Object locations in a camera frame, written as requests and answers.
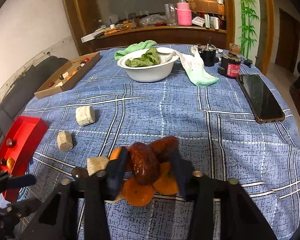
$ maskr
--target floor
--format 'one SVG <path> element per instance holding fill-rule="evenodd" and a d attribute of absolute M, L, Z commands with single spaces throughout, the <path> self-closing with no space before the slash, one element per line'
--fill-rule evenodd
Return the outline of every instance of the floor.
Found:
<path fill-rule="evenodd" d="M 289 92 L 290 86 L 293 82 L 295 82 L 297 77 L 287 69 L 273 63 L 270 63 L 266 77 L 276 86 L 282 98 L 291 109 L 291 113 L 297 123 L 298 133 L 300 136 L 300 116 Z"/>

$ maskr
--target bamboo decal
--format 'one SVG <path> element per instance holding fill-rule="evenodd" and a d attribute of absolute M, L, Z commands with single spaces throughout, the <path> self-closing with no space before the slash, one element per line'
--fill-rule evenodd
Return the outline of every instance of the bamboo decal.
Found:
<path fill-rule="evenodd" d="M 255 0 L 239 0 L 241 4 L 241 48 L 242 55 L 246 58 L 249 58 L 249 53 L 252 46 L 257 42 L 257 34 L 253 26 L 254 21 L 258 21 L 259 17 L 256 14 L 256 11 L 253 9 L 256 7 Z"/>

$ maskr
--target red tray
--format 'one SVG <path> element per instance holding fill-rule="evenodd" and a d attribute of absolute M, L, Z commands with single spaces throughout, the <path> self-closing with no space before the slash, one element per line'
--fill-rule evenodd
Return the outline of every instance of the red tray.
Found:
<path fill-rule="evenodd" d="M 20 115 L 13 123 L 0 147 L 0 160 L 2 158 L 6 160 L 13 158 L 15 164 L 12 170 L 0 164 L 0 171 L 8 171 L 12 176 L 24 175 L 34 151 L 47 129 L 48 126 L 41 118 Z M 13 148 L 7 147 L 6 142 L 8 138 L 16 141 L 16 145 Z M 2 192 L 4 199 L 10 202 L 17 201 L 18 193 L 18 189 L 9 189 Z"/>

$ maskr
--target blue tablecloth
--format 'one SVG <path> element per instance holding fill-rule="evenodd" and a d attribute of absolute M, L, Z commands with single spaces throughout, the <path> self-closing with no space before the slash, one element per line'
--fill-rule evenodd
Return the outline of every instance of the blue tablecloth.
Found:
<path fill-rule="evenodd" d="M 190 53 L 187 45 L 168 46 Z M 138 83 L 117 66 L 117 50 L 102 51 L 102 59 L 74 89 L 33 98 L 27 105 L 23 115 L 42 118 L 49 129 L 29 166 L 37 184 L 22 189 L 19 198 L 45 200 L 62 178 L 71 177 L 72 168 L 86 167 L 88 157 L 174 135 L 181 155 L 197 170 L 221 180 L 238 178 L 278 239 L 289 239 L 300 224 L 300 139 L 291 110 L 275 86 L 254 66 L 242 65 L 242 74 L 260 74 L 286 115 L 283 122 L 259 125 L 237 81 L 218 74 L 219 64 L 205 68 L 220 78 L 209 87 L 194 86 L 179 61 L 167 78 Z M 98 121 L 80 127 L 75 120 L 79 106 L 92 106 Z M 67 153 L 57 146 L 62 130 L 75 137 L 75 146 Z M 79 239 L 84 206 L 80 200 Z M 179 196 L 159 194 L 145 207 L 133 207 L 125 200 L 106 203 L 111 238 L 186 239 L 192 207 Z M 214 239 L 219 239 L 220 203 L 214 207 Z M 30 219 L 22 219 L 18 229 L 22 231 Z"/>

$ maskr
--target white bowl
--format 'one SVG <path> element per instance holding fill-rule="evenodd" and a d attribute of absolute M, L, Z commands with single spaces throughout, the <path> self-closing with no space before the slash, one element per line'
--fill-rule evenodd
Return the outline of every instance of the white bowl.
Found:
<path fill-rule="evenodd" d="M 166 47 L 160 47 L 157 48 L 158 52 L 160 53 L 167 53 L 170 54 L 174 50 Z M 158 80 L 162 80 L 165 77 L 169 76 L 169 74 L 172 71 L 173 63 L 179 58 L 179 56 L 173 56 L 170 61 L 164 64 L 149 66 L 149 67 L 128 67 L 125 62 L 127 59 L 134 59 L 141 57 L 143 54 L 145 54 L 148 51 L 148 49 L 141 49 L 134 51 L 132 53 L 129 53 L 125 56 L 123 56 L 121 59 L 118 60 L 118 66 L 126 69 L 127 74 L 135 81 L 139 82 L 155 82 Z M 166 55 L 159 54 L 159 58 L 162 60 L 163 57 Z"/>

